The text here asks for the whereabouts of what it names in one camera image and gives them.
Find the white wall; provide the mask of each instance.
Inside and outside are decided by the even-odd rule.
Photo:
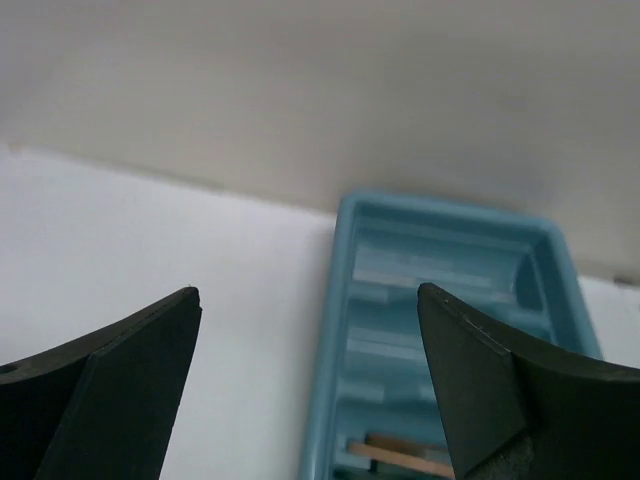
[[[0,85],[9,141],[324,210],[360,185],[471,198],[640,271],[638,2],[93,2],[60,20],[101,25],[64,62],[21,54],[46,20],[3,32],[19,71],[56,64]]]
[[[163,479],[296,478],[334,217],[0,151],[0,365],[191,284],[203,316]],[[583,277],[605,358],[640,292]]]

